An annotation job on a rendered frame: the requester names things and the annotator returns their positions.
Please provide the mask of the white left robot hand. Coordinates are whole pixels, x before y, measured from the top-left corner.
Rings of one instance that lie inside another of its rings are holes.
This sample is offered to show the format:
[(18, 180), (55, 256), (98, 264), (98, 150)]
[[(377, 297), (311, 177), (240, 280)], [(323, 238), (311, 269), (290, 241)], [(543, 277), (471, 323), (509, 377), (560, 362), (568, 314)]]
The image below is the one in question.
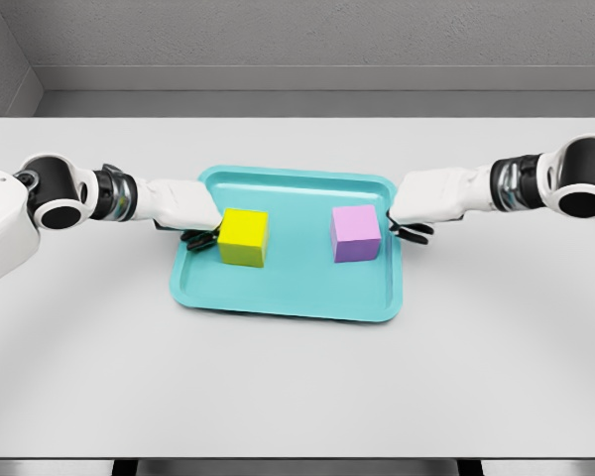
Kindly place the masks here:
[(152, 219), (160, 230), (181, 231), (186, 249), (199, 252), (217, 244), (222, 214), (201, 181), (157, 179), (149, 183)]

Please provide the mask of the teal rectangular tray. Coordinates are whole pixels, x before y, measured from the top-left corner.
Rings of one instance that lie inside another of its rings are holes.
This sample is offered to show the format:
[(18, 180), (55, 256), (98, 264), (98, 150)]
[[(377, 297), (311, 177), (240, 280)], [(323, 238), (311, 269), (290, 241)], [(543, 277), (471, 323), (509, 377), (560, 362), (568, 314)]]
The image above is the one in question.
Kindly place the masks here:
[[(226, 265), (217, 248), (180, 244), (170, 292), (187, 307), (385, 322), (403, 303), (401, 242), (386, 211), (397, 191), (380, 176), (214, 166), (199, 177), (220, 209), (269, 214), (264, 267)], [(333, 261), (329, 227), (337, 206), (371, 204), (382, 243), (372, 261)]]

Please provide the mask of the pink cube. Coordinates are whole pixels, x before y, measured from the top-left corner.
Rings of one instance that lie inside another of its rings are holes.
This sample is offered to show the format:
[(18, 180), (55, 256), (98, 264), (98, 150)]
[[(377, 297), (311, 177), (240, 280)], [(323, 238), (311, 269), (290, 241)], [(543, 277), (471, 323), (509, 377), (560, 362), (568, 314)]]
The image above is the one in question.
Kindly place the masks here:
[(374, 260), (382, 242), (375, 206), (364, 204), (333, 207), (330, 237), (335, 263)]

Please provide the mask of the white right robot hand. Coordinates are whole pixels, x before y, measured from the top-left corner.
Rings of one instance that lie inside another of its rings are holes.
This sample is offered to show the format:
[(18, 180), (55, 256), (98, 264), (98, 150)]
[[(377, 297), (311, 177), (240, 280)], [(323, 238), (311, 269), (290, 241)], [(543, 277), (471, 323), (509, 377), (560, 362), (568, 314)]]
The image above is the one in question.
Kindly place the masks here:
[(434, 234), (432, 223), (464, 216), (461, 187), (466, 178), (463, 168), (407, 174), (387, 212), (391, 233), (401, 240), (427, 245), (428, 237)]

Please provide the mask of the yellow cube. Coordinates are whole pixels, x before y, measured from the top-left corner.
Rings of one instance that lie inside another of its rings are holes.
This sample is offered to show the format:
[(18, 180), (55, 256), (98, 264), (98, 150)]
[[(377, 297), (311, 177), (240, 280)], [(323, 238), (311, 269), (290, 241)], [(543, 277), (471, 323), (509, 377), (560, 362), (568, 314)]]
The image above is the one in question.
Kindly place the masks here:
[(226, 208), (217, 239), (224, 264), (263, 268), (269, 240), (269, 214)]

